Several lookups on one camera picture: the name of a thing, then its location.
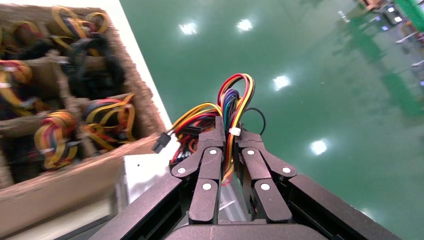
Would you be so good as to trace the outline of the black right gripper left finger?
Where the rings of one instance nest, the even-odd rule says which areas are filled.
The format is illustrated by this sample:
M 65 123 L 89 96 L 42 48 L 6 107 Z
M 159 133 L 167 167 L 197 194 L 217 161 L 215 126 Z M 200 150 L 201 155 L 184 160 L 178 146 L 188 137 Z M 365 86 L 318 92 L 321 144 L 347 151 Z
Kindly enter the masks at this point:
M 215 128 L 200 133 L 197 150 L 176 164 L 171 174 L 186 182 L 191 201 L 189 224 L 217 224 L 223 178 L 224 145 L 223 118 L 215 118 Z

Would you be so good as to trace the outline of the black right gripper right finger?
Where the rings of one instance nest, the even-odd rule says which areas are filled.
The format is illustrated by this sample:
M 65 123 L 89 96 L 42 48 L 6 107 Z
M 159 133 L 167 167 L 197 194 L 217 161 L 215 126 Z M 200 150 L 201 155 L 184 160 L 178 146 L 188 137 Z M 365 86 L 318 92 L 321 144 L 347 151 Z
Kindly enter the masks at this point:
M 297 175 L 294 166 L 268 152 L 261 135 L 242 130 L 235 137 L 235 171 L 251 220 L 289 223 L 292 213 L 278 188 Z

